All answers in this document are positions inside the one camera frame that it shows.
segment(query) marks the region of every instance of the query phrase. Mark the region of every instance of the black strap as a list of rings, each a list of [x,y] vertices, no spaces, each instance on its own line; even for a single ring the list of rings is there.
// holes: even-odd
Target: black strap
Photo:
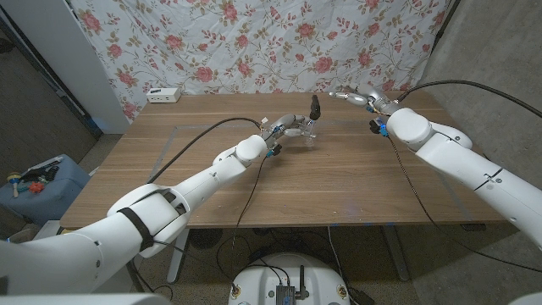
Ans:
[[[141,234],[143,241],[141,242],[141,247],[139,248],[139,251],[141,252],[148,247],[152,247],[152,245],[154,244],[154,239],[152,238],[151,232],[149,232],[149,229],[143,223],[141,218],[137,216],[136,212],[132,211],[131,208],[121,208],[117,212],[122,213],[124,216],[126,216],[126,218],[129,219],[132,224],[134,224],[135,228],[139,231],[139,234]]]

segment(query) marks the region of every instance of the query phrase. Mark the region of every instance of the red object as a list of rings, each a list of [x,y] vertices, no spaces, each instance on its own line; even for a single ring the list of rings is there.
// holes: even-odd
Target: red object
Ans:
[[[43,183],[41,183],[41,182],[32,182],[32,184],[28,187],[28,190],[33,192],[34,194],[37,194],[37,193],[43,191],[44,188],[45,188],[45,186],[43,185]]]

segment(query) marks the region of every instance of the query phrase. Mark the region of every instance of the wooden table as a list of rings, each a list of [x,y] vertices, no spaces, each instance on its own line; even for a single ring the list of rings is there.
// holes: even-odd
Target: wooden table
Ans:
[[[388,92],[395,98],[399,92]],[[147,104],[128,132],[60,220],[69,229],[105,217],[125,193],[145,184],[209,125],[229,117],[263,117],[310,112],[312,93],[183,96],[173,104]],[[283,136],[280,155],[267,160],[241,227],[315,225],[411,225],[429,220],[388,139],[369,130],[375,117],[346,101],[318,94],[322,117],[315,144]],[[404,102],[428,119],[456,125],[427,93]],[[223,150],[257,133],[246,121],[229,122],[193,145],[156,182],[172,186],[210,166]],[[472,191],[435,173],[395,141],[402,162],[429,214],[439,223],[501,221]],[[192,216],[190,228],[233,227],[246,204],[261,161],[232,186],[219,190]]]

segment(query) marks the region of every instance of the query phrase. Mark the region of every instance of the blue connector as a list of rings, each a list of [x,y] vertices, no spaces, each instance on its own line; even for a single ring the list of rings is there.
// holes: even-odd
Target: blue connector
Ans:
[[[380,135],[386,136],[386,137],[389,136],[388,131],[386,130],[386,125],[385,124],[382,124],[380,126]]]

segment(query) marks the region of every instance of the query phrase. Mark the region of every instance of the floral fabric backdrop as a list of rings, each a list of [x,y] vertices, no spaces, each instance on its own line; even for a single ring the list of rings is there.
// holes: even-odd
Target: floral fabric backdrop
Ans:
[[[131,121],[151,87],[184,94],[406,90],[447,0],[72,0]]]

